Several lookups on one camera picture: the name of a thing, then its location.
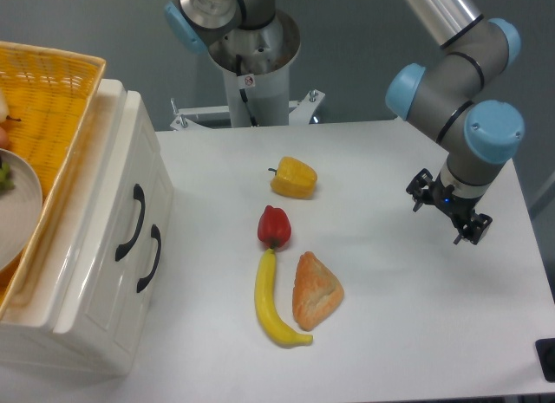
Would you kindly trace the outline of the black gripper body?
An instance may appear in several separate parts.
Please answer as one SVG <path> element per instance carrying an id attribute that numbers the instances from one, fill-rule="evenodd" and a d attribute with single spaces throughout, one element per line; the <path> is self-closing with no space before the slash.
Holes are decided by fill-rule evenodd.
<path id="1" fill-rule="evenodd" d="M 456 224 L 468 224 L 481 197 L 462 198 L 454 194 L 452 185 L 444 186 L 437 178 L 428 187 L 431 203 Z"/>

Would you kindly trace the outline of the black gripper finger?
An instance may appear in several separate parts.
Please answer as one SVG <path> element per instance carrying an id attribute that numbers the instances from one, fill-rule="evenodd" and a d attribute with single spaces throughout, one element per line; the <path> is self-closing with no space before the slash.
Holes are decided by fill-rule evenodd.
<path id="1" fill-rule="evenodd" d="M 423 205 L 432 205 L 434 203 L 433 189 L 433 175 L 428 169 L 421 169 L 406 188 L 406 193 L 414 201 L 413 211 L 418 211 Z"/>
<path id="2" fill-rule="evenodd" d="M 460 241 L 468 241 L 473 245 L 477 245 L 486 235 L 492 222 L 493 219 L 490 216 L 474 211 L 465 217 L 455 216 L 453 224 L 458 235 L 454 240 L 454 244 L 458 244 Z"/>

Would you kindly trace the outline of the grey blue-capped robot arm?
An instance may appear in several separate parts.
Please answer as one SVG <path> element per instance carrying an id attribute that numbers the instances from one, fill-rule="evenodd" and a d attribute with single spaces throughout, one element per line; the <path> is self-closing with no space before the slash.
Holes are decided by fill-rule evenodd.
<path id="1" fill-rule="evenodd" d="M 433 68 L 403 68 L 385 102 L 447 151 L 441 171 L 420 171 L 407 191 L 416 206 L 432 205 L 449 217 L 459 239 L 477 244 L 492 220 L 475 206 L 518 151 L 525 122 L 505 102 L 474 97 L 519 55 L 519 33 L 502 19 L 483 17 L 471 0 L 404 1 L 445 55 Z M 233 126 L 308 121 L 289 102 L 299 30 L 275 0 L 172 0 L 164 14 L 187 49 L 208 54 L 219 67 Z"/>

